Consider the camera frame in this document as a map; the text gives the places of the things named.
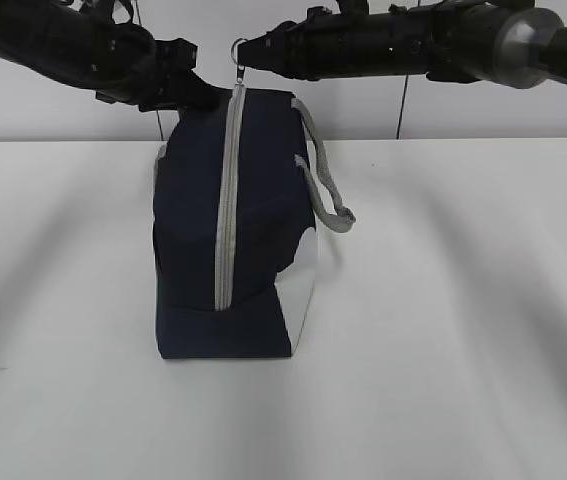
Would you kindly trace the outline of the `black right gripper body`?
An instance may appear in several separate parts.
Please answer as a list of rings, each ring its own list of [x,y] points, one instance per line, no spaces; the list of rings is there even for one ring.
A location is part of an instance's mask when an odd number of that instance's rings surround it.
[[[301,22],[287,20],[257,38],[242,41],[237,47],[238,63],[287,79],[317,80],[308,63],[307,34],[327,14],[326,7],[311,7]]]

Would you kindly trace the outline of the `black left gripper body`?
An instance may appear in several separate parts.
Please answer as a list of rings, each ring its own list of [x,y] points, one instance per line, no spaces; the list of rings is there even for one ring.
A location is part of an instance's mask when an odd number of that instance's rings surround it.
[[[97,91],[95,98],[139,111],[197,108],[198,77],[193,72],[197,54],[198,47],[185,39],[157,40],[154,53],[132,68],[130,79]]]

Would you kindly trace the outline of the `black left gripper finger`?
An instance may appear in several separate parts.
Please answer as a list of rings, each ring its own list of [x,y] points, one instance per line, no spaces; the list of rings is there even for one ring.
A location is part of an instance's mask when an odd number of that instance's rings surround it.
[[[223,88],[209,84],[192,70],[176,76],[177,108],[180,110],[213,110],[225,93]]]

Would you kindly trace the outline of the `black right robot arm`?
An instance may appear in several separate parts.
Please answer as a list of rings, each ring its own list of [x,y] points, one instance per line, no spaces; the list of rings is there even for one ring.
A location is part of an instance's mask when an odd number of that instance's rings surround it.
[[[302,22],[285,21],[239,43],[238,63],[305,81],[423,75],[514,89],[546,80],[567,85],[567,26],[532,1],[391,5],[379,14],[365,1],[338,6],[312,7]]]

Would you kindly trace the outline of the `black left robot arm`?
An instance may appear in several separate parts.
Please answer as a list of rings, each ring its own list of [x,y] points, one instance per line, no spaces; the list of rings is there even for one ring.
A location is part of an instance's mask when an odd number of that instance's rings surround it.
[[[195,44],[158,40],[115,2],[0,1],[0,58],[50,80],[92,91],[97,100],[141,112],[209,111],[220,91],[194,71]]]

